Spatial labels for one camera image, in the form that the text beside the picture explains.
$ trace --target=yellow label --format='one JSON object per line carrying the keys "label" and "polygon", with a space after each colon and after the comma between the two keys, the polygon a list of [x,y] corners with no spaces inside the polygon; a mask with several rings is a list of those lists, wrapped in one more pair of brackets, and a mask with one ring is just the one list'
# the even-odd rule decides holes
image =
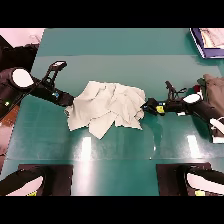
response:
{"label": "yellow label", "polygon": [[196,196],[205,196],[205,192],[204,191],[195,191],[195,195]]}
{"label": "yellow label", "polygon": [[163,106],[157,106],[156,107],[156,110],[159,112],[159,113],[165,113],[164,109],[163,109]]}
{"label": "yellow label", "polygon": [[27,196],[37,196],[37,191],[34,191],[34,192],[28,194]]}

